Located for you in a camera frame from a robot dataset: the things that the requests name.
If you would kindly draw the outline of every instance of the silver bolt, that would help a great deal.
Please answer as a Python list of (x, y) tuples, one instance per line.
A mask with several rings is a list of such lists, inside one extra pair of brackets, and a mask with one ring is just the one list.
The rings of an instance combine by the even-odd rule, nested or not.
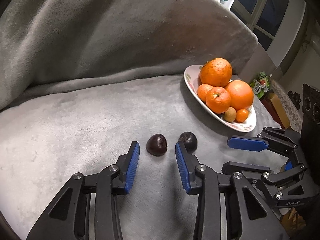
[(207, 169), (207, 166), (205, 166), (204, 164), (199, 164), (197, 166), (197, 169), (200, 170), (200, 171), (205, 171)]
[(269, 178), (269, 176), (270, 176), (270, 174), (269, 174), (268, 172), (265, 171), (265, 172), (263, 173), (263, 177), (265, 177), (266, 179)]
[(277, 194), (276, 194), (276, 197), (277, 197), (277, 199), (282, 199), (282, 193), (279, 191), (279, 192), (277, 192)]
[(110, 165), (109, 171), (116, 171), (119, 167), (117, 165)]
[(240, 173), (240, 172), (235, 172), (233, 174), (233, 176), (236, 178), (236, 179), (242, 179), (243, 175)]
[(77, 172), (77, 173), (75, 173), (75, 174), (72, 175), (72, 177), (73, 177), (74, 179), (80, 179), (81, 176), (82, 176), (82, 174), (81, 174), (80, 172)]

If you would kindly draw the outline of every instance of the orange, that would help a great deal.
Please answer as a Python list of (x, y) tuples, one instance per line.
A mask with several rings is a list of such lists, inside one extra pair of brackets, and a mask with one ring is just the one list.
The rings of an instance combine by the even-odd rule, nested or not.
[(247, 120), (249, 112), (246, 109), (240, 109), (237, 111), (236, 122), (244, 122)]
[(207, 93), (205, 103), (212, 112), (222, 114), (229, 109), (231, 96), (223, 87), (214, 87)]
[(225, 87), (232, 76), (232, 67), (224, 58), (215, 58), (207, 62), (200, 71), (202, 84), (214, 87)]
[(231, 81), (225, 86), (231, 96), (231, 106), (236, 110), (248, 109), (253, 103), (251, 87), (241, 80)]
[(205, 97), (207, 96), (207, 93), (213, 89), (213, 86), (210, 86), (208, 84), (202, 84), (198, 87), (197, 95), (198, 97), (205, 102)]

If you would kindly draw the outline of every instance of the gray fabric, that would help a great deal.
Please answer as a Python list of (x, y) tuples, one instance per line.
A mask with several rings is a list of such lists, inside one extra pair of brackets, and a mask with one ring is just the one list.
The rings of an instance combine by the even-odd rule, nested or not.
[[(253, 105), (257, 126), (248, 135), (256, 136), (264, 126), (279, 127), (256, 97)], [(184, 131), (196, 134), (196, 156), (217, 172), (228, 161), (267, 165), (276, 171), (286, 161), (270, 151), (228, 148), (227, 137), (241, 133), (207, 114), (182, 76), (36, 98), (3, 111), (0, 123), (0, 210), (22, 240), (73, 173), (101, 171), (126, 153), (132, 140), (140, 143), (141, 151), (133, 189), (119, 200), (124, 239), (192, 239), (197, 197), (183, 190), (174, 154)], [(156, 133), (168, 141), (162, 157), (145, 150), (148, 138)]]
[[(240, 73), (257, 45), (255, 35), (215, 0), (12, 0), (0, 33), (0, 109), (30, 85), (13, 105), (182, 73), (215, 57)], [(62, 83), (34, 87), (56, 82)]]

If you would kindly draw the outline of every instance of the plate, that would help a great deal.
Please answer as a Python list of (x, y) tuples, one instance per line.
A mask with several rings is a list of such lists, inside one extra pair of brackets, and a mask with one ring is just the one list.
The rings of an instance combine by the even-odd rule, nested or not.
[(224, 125), (227, 127), (230, 127), (233, 130), (239, 131), (239, 132), (250, 132), (252, 131), (257, 124), (257, 116), (256, 112), (251, 106), (248, 111), (249, 111), (249, 116), (248, 119), (243, 122), (243, 123), (237, 123), (237, 122), (227, 122), (222, 119), (222, 114), (215, 114), (212, 112), (204, 102), (198, 97), (197, 95), (197, 90), (198, 87), (201, 85), (201, 81), (199, 78), (200, 70), (203, 66), (202, 65), (192, 65), (186, 68), (184, 71), (184, 81), (186, 82), (186, 85), (188, 89), (190, 90), (191, 94), (195, 97), (195, 99), (199, 102), (199, 104), (210, 114), (212, 115), (215, 119), (217, 119), (219, 122), (222, 122)]

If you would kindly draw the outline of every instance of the lace tablecloth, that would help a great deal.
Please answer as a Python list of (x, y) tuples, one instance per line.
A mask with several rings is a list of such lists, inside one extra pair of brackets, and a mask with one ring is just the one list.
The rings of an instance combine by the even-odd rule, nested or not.
[(271, 83), (274, 93), (279, 97), (284, 111), (289, 118), (291, 128), (297, 132), (301, 132), (302, 116), (300, 112), (294, 106), (284, 89), (275, 80), (272, 80)]

